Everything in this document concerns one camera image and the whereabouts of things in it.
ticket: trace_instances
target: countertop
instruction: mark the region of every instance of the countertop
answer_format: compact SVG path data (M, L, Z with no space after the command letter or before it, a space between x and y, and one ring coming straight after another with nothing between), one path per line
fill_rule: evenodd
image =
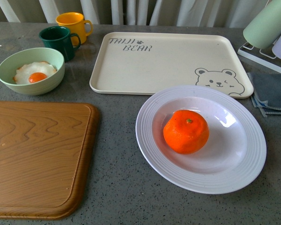
M52 25L0 22L0 63L18 51L43 47L38 33ZM221 35L236 51L245 43L242 29L94 25L93 34L66 63L65 77L53 91L25 96L0 82L0 101L85 102L98 107L101 114L78 209L63 220L2 219L0 225L281 225L281 115L264 118L250 98L238 99L260 124L267 144L265 166L250 185L229 194L207 195L172 184L149 165L136 141L136 117L150 96L99 94L89 86L102 39L115 31ZM246 72L276 73L239 58Z

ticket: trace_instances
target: green mug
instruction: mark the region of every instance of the green mug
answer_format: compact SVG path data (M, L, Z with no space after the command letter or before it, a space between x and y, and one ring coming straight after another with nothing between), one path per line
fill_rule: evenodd
M43 41L45 47L60 51L65 58L65 62L74 58L74 51L81 45L78 34L71 33L69 28L63 26L48 27L42 30L38 36ZM71 37L78 38L77 46L72 45Z

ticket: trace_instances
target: egg white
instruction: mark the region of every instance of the egg white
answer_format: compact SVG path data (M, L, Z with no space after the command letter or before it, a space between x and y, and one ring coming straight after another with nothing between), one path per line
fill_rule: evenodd
M56 69L46 61L33 62L18 68L13 79L16 84L30 84L30 75L37 72L46 74L47 77L50 77L56 72Z

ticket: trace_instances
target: wooden cutting board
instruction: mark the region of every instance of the wooden cutting board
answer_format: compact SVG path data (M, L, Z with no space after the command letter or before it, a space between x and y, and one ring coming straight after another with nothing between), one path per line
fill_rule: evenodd
M90 104L0 101L0 218L61 219L74 212L98 120Z

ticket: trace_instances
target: curtain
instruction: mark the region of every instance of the curtain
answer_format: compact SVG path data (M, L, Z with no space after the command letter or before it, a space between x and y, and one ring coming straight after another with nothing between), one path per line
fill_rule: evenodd
M0 21L56 23L65 12L93 24L245 28L268 0L0 0Z

